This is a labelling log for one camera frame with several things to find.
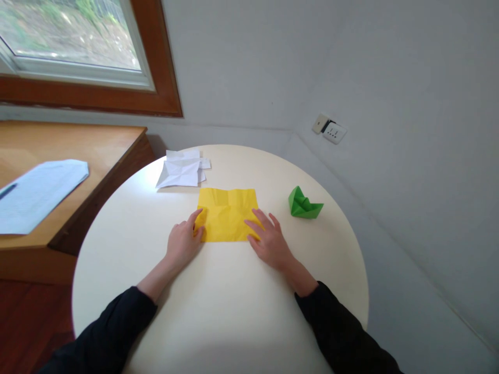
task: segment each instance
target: yellow origami paper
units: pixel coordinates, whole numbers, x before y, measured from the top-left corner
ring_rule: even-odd
[[[242,242],[248,234],[260,239],[244,223],[247,219],[260,225],[251,211],[258,209],[255,190],[201,189],[199,208],[203,211],[196,219],[195,228],[205,227],[202,242]]]

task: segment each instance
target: power socket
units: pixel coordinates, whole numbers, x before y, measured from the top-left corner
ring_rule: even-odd
[[[322,136],[328,139],[330,142],[338,144],[339,142],[341,142],[346,133],[346,128],[341,127],[339,124],[331,122],[326,127],[326,130],[324,131]]]
[[[315,132],[316,134],[320,134],[327,121],[330,121],[330,119],[327,118],[324,114],[319,114],[319,117],[317,117],[316,122],[312,126],[313,132]]]

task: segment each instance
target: wooden floor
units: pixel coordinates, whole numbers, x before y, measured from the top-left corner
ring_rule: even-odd
[[[0,373],[36,373],[73,340],[71,286],[0,280]]]

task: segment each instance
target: black sleeve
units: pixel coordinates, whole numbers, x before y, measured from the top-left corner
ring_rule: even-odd
[[[72,343],[57,350],[39,374],[120,373],[128,351],[157,306],[137,287],[116,297]]]
[[[295,298],[336,374],[400,373],[394,358],[362,329],[325,284],[319,282],[309,296],[295,294]]]

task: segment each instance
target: round white table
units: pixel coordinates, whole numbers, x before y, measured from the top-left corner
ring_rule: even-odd
[[[364,260],[329,193],[270,153],[236,145],[198,148],[212,162],[201,187],[255,189],[258,206],[279,219],[295,257],[366,329]],[[155,188],[164,159],[121,185],[88,231],[73,283],[77,336],[157,264],[173,225],[197,208],[199,188]],[[291,216],[288,196],[297,185],[312,203],[324,203],[317,219]],[[331,372],[292,291],[249,242],[205,243],[163,294],[154,321],[130,355],[124,372]]]

